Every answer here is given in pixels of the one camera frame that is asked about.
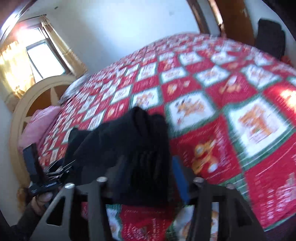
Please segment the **person's left hand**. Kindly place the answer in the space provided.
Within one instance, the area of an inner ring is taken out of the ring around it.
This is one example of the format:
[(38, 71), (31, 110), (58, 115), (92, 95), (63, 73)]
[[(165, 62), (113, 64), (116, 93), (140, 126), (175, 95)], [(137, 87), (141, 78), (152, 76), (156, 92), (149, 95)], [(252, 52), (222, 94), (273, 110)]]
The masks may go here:
[(46, 211), (46, 204), (53, 198), (52, 192), (47, 192), (41, 195), (35, 196), (31, 201), (31, 206), (34, 212), (38, 215), (43, 215)]

